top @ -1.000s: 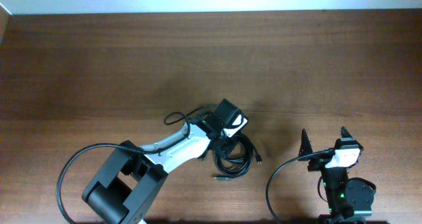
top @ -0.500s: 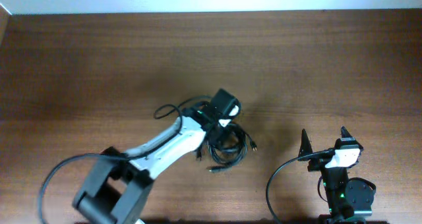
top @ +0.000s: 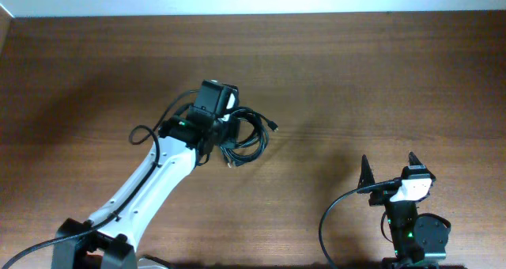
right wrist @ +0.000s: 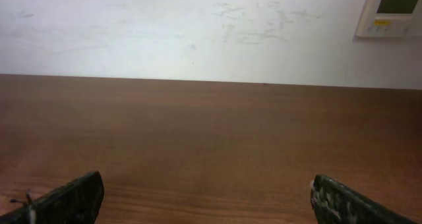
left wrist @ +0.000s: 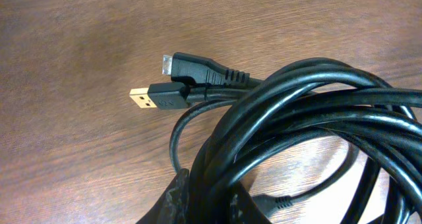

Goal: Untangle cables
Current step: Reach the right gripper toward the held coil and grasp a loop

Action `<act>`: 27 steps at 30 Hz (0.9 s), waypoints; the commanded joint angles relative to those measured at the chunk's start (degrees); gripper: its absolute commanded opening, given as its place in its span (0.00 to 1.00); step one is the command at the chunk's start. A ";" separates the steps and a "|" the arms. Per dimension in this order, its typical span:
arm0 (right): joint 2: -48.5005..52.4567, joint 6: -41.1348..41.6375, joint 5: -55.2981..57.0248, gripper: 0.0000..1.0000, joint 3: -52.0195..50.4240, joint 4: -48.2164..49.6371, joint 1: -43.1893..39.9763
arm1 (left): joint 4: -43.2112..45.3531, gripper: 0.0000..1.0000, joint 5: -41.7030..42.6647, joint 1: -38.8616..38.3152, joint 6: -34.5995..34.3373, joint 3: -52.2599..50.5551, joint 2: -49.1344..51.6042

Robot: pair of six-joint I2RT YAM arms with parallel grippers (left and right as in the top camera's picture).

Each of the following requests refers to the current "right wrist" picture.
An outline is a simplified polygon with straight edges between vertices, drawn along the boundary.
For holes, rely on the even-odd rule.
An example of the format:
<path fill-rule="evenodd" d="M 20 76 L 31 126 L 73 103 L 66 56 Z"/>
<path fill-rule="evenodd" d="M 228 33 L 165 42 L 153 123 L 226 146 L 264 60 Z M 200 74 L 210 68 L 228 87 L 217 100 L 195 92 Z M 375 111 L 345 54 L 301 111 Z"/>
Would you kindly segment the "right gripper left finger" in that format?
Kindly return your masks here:
<path fill-rule="evenodd" d="M 21 207 L 1 216 L 1 224 L 95 224 L 104 184 L 99 171 L 91 171 L 39 198 L 26 192 Z"/>

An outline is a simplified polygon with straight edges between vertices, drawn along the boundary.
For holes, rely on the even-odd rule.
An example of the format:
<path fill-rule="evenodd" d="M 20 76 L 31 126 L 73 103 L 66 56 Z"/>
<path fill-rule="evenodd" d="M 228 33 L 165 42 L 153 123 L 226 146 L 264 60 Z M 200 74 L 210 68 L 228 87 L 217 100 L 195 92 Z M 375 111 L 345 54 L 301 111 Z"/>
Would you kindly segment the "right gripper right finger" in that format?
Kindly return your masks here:
<path fill-rule="evenodd" d="M 318 224 L 417 224 L 326 175 L 311 185 Z"/>

